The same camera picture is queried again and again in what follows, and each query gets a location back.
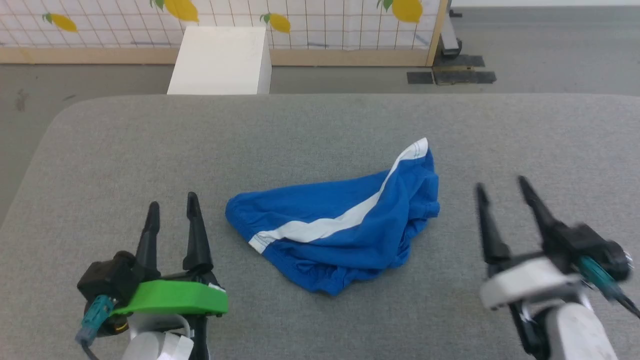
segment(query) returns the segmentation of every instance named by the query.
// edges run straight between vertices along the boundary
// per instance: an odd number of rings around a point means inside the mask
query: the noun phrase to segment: green bracket
[[[222,290],[199,282],[153,280],[141,283],[129,304],[111,315],[222,315],[228,310],[227,293]]]

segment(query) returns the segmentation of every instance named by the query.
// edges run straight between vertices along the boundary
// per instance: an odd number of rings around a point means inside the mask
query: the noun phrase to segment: yellow lemon
[[[286,17],[278,13],[266,13],[260,16],[260,20],[264,19],[266,24],[271,22],[271,26],[281,33],[289,33],[291,30],[291,23]]]
[[[391,10],[400,21],[419,22],[422,15],[422,4],[420,4],[420,0],[393,0]]]
[[[166,9],[169,13],[176,18],[183,21],[195,21],[200,22],[198,20],[198,9],[193,5],[191,0],[150,0],[149,4],[153,6],[153,3],[156,3],[156,6],[161,10],[164,10],[164,6],[166,5]]]
[[[55,24],[62,30],[69,31],[71,33],[78,32],[76,24],[64,15],[60,15],[57,13],[46,13],[42,15],[42,18],[43,20],[48,21],[49,24]]]

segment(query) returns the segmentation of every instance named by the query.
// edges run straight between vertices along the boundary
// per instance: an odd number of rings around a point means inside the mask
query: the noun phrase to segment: gray table
[[[217,359],[527,359],[507,311],[485,311],[473,186],[487,184],[503,237],[538,234],[515,176],[555,214],[640,254],[640,99],[590,95],[134,96],[60,113],[0,230],[0,359],[83,359],[73,342],[91,261],[134,251],[150,201],[161,205],[159,269],[180,269],[186,194],[196,191],[230,313],[210,322]],[[363,176],[426,136],[440,217],[409,262],[338,297],[284,278],[225,220],[239,192]],[[640,282],[628,294],[640,300]],[[640,320],[594,296],[620,359]],[[96,341],[119,359],[127,336]]]

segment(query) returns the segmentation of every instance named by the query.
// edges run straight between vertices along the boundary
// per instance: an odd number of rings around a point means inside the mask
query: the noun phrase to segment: blue fabric with white stripe
[[[390,170],[330,183],[241,193],[227,219],[291,281],[337,295],[403,265],[411,239],[438,216],[438,176],[425,138]]]

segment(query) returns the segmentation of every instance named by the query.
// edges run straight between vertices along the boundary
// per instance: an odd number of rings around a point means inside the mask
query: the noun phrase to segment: wire grid
[[[187,26],[262,26],[272,49],[428,49],[440,1],[422,0],[419,22],[398,21],[378,0],[0,0],[1,47],[179,47]],[[168,11],[191,3],[198,22]],[[42,16],[71,20],[65,31]],[[269,24],[261,19],[271,14]],[[274,28],[285,17],[289,32]]]

